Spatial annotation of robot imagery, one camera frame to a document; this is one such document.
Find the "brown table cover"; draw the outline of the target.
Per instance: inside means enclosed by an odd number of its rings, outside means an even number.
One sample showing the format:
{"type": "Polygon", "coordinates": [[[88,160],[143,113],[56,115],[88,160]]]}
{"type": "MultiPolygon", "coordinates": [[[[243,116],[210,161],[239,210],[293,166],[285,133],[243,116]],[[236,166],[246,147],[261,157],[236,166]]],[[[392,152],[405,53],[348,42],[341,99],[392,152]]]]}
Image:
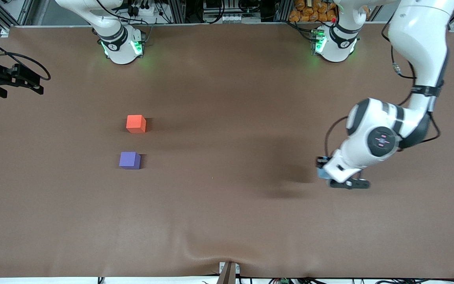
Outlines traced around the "brown table cover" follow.
{"type": "Polygon", "coordinates": [[[330,64],[283,24],[155,27],[106,59],[89,28],[13,28],[0,46],[52,74],[0,99],[0,277],[454,278],[454,33],[438,140],[362,175],[317,178],[328,128],[367,97],[397,104],[382,24],[330,64]],[[126,129],[143,115],[145,133],[126,129]],[[119,167],[123,151],[139,170],[119,167]]]}

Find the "purple block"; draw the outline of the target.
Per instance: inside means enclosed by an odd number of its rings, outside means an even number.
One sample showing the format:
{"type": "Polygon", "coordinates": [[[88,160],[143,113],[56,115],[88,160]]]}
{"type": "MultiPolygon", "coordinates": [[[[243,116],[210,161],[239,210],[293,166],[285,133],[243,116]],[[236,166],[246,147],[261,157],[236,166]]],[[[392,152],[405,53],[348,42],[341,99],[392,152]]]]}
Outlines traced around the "purple block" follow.
{"type": "Polygon", "coordinates": [[[141,155],[137,152],[121,152],[119,167],[126,170],[139,170],[141,168],[141,155]]]}

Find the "orange block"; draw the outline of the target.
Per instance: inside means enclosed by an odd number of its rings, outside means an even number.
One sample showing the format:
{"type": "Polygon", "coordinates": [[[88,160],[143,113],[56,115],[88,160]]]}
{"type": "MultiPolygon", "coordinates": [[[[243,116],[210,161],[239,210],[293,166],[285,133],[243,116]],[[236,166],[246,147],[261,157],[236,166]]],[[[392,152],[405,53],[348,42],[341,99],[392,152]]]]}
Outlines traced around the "orange block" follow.
{"type": "Polygon", "coordinates": [[[143,115],[128,115],[126,119],[126,129],[130,133],[145,133],[147,121],[143,115]]]}

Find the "orange snack bags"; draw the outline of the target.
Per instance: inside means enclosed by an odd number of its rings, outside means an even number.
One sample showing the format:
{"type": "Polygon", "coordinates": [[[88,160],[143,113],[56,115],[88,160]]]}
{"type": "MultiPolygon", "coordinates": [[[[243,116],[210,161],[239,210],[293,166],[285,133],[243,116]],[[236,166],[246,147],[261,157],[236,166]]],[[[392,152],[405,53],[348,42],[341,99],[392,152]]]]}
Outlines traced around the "orange snack bags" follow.
{"type": "Polygon", "coordinates": [[[292,0],[289,22],[335,22],[339,11],[333,0],[292,0]]]}

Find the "white terminal block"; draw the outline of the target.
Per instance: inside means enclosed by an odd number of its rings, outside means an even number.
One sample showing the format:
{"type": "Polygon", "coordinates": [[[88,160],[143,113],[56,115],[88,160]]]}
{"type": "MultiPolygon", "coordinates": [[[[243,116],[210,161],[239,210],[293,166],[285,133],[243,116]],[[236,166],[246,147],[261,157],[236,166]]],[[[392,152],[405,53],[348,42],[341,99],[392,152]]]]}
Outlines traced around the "white terminal block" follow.
{"type": "Polygon", "coordinates": [[[241,24],[245,19],[245,14],[216,14],[207,20],[210,24],[241,24]]]}

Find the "white power strip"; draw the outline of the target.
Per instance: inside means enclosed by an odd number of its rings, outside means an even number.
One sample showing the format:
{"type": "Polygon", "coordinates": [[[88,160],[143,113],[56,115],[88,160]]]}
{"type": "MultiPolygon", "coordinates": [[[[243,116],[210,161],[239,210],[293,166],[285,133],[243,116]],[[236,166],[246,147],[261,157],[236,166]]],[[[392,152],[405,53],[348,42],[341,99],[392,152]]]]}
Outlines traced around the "white power strip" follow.
{"type": "Polygon", "coordinates": [[[131,5],[128,5],[127,9],[127,13],[130,17],[153,16],[155,11],[155,6],[151,5],[149,1],[133,2],[131,5]]]}

